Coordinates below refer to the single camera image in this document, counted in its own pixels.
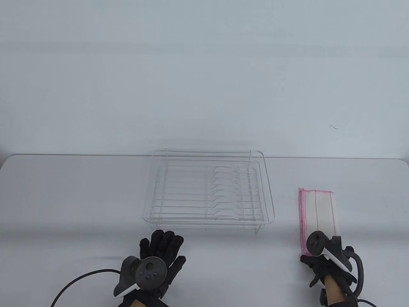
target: white wall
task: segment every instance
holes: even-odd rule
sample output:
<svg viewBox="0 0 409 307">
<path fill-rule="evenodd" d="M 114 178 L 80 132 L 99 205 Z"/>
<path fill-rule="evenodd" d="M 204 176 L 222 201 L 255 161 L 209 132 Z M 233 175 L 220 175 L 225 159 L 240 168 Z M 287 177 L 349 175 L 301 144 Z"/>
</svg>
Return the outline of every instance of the white wall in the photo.
<svg viewBox="0 0 409 307">
<path fill-rule="evenodd" d="M 407 0 L 0 0 L 2 160 L 407 158 L 408 80 Z"/>
</svg>

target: dish rack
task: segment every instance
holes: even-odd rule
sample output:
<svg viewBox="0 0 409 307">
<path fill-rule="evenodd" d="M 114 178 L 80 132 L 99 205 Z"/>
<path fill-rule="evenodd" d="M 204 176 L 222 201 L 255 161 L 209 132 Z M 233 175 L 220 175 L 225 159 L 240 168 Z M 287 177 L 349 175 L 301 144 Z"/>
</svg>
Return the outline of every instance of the dish rack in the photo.
<svg viewBox="0 0 409 307">
<path fill-rule="evenodd" d="M 157 150 L 144 220 L 160 229 L 243 229 L 274 220 L 261 151 Z"/>
</svg>

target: cable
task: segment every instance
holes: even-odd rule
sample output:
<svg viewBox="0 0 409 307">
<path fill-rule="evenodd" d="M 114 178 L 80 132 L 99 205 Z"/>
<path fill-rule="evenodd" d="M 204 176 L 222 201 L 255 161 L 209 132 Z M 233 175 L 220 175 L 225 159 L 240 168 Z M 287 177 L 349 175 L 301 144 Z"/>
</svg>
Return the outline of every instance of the cable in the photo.
<svg viewBox="0 0 409 307">
<path fill-rule="evenodd" d="M 358 302 L 363 302 L 363 303 L 366 303 L 368 305 L 371 305 L 372 307 L 377 307 L 375 304 L 373 304 L 373 303 L 371 303 L 371 302 L 369 302 L 367 300 L 358 300 Z"/>
<path fill-rule="evenodd" d="M 356 297 L 358 297 L 362 292 L 362 288 L 364 287 L 364 266 L 362 264 L 361 258 L 357 254 L 355 254 L 354 252 L 344 251 L 344 255 L 347 256 L 347 257 L 351 257 L 357 263 L 358 283 L 357 283 L 357 286 L 356 286 L 355 291 L 353 293 L 354 293 L 354 295 Z"/>
<path fill-rule="evenodd" d="M 51 307 L 54 307 L 55 303 L 57 302 L 57 300 L 60 298 L 61 294 L 63 294 L 63 292 L 65 290 L 67 290 L 67 288 L 69 286 L 71 286 L 72 284 L 74 284 L 75 282 L 79 281 L 80 279 L 83 279 L 84 277 L 90 276 L 90 275 L 94 275 L 94 274 L 98 274 L 98 273 L 103 273 L 103 272 L 113 272 L 113 273 L 118 273 L 121 274 L 120 271 L 118 270 L 114 270 L 114 269 L 102 269 L 102 270 L 97 270 L 97 271 L 92 271 L 89 273 L 86 273 L 84 275 L 81 275 L 80 277 L 77 277 L 76 279 L 74 279 L 72 282 L 70 282 L 69 284 L 67 284 L 61 291 L 60 293 L 58 293 L 58 295 L 55 297 L 54 301 L 51 304 Z"/>
</svg>

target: white table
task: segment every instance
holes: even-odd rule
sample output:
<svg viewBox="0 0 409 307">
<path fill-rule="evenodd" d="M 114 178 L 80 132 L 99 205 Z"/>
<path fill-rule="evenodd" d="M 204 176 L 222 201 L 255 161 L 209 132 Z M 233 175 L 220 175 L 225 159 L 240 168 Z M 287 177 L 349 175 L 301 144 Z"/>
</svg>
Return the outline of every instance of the white table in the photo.
<svg viewBox="0 0 409 307">
<path fill-rule="evenodd" d="M 13 156 L 0 171 L 2 306 L 49 306 L 95 269 L 119 269 L 152 230 L 142 219 L 146 157 Z M 173 307 L 319 306 L 299 262 L 298 188 L 332 190 L 344 245 L 363 259 L 361 298 L 407 306 L 409 168 L 400 160 L 268 158 L 273 224 L 250 232 L 182 232 L 187 257 L 165 296 Z M 118 275 L 70 287 L 57 307 L 116 307 Z"/>
</svg>

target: hand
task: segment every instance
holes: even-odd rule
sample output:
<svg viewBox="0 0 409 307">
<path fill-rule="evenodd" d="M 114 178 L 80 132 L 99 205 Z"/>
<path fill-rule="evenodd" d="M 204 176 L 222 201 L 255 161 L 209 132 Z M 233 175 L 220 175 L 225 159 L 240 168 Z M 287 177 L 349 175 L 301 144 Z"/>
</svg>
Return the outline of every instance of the hand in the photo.
<svg viewBox="0 0 409 307">
<path fill-rule="evenodd" d="M 183 237 L 175 235 L 173 231 L 166 231 L 164 233 L 163 230 L 155 230 L 150 242 L 147 238 L 140 241 L 140 258 L 144 259 L 150 256 L 161 258 L 166 263 L 168 273 L 164 282 L 158 288 L 153 290 L 134 290 L 125 295 L 124 302 L 120 307 L 128 307 L 134 300 L 143 303 L 147 307 L 166 306 L 159 299 L 165 295 L 169 285 L 186 262 L 185 256 L 176 258 L 183 241 Z"/>
<path fill-rule="evenodd" d="M 345 250 L 353 251 L 353 248 L 347 246 Z M 324 278 L 330 275 L 345 294 L 352 295 L 350 286 L 352 283 L 357 283 L 357 279 L 350 273 L 339 268 L 332 260 L 327 260 L 323 255 L 318 257 L 302 255 L 300 261 L 308 265 L 315 274 L 314 279 L 310 283 L 310 287 L 314 286 L 318 280 L 321 280 L 324 284 Z"/>
</svg>

